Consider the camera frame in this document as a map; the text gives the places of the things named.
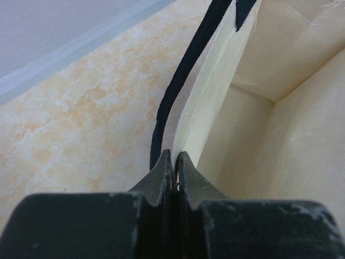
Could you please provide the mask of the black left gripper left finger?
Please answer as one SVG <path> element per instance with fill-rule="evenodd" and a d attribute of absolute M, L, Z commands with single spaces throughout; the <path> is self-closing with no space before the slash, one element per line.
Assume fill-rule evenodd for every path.
<path fill-rule="evenodd" d="M 127 192 L 25 197 L 1 235 L 1 258 L 168 258 L 170 151 Z"/>

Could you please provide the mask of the cream canvas tote bag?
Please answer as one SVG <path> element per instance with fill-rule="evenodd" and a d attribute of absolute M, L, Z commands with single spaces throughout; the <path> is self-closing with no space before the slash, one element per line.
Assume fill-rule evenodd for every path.
<path fill-rule="evenodd" d="M 158 108 L 151 166 L 203 51 L 172 159 L 186 151 L 230 197 L 343 214 L 344 1 L 212 1 Z"/>

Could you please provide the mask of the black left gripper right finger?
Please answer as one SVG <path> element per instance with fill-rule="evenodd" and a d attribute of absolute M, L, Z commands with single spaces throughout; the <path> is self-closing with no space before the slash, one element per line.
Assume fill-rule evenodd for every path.
<path fill-rule="evenodd" d="M 329 210 L 308 200 L 236 200 L 176 160 L 183 258 L 344 258 Z"/>

